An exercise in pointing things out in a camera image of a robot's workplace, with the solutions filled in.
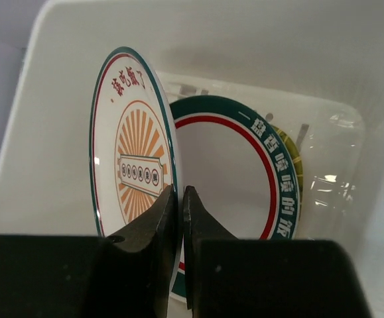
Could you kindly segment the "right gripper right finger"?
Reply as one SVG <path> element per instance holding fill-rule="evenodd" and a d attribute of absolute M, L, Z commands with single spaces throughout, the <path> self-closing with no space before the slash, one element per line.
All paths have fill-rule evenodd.
<path fill-rule="evenodd" d="M 346 251 L 330 240 L 238 239 L 184 192 L 186 302 L 194 317 L 370 317 Z"/>

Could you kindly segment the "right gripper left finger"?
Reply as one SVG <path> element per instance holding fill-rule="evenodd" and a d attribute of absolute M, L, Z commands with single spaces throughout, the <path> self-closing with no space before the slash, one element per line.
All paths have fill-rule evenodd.
<path fill-rule="evenodd" d="M 175 192 L 108 237 L 0 235 L 0 317 L 166 317 Z"/>

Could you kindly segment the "white plate orange sunburst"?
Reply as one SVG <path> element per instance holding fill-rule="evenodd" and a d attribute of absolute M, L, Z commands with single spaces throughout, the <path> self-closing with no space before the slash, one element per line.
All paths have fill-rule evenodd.
<path fill-rule="evenodd" d="M 107 237 L 184 182 L 176 127 L 162 84 L 136 50 L 122 46 L 97 76 L 89 129 L 92 203 L 97 232 Z"/>

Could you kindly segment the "white plate green red rim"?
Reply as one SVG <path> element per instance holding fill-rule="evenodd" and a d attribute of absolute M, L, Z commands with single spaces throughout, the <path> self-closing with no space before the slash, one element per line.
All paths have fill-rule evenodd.
<path fill-rule="evenodd" d="M 226 97 L 187 97 L 170 105 L 184 184 L 240 239 L 293 239 L 300 219 L 296 172 L 273 126 Z"/>

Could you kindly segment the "square woven bamboo tray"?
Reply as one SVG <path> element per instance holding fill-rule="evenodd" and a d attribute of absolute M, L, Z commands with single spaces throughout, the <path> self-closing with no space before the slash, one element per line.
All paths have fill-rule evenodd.
<path fill-rule="evenodd" d="M 298 186 L 299 186 L 299 195 L 300 195 L 299 209 L 301 211 L 302 210 L 303 187 L 304 187 L 302 158 L 300 156 L 298 148 L 296 147 L 296 145 L 292 141 L 292 139 L 288 136 L 288 134 L 286 134 L 284 131 L 282 131 L 280 128 L 278 128 L 274 125 L 273 125 L 273 129 L 276 131 L 276 133 L 280 136 L 283 143 L 285 144 L 285 147 L 287 148 L 288 153 L 291 157 L 292 163 L 294 165 L 294 170 L 296 172 L 297 182 L 298 182 Z"/>

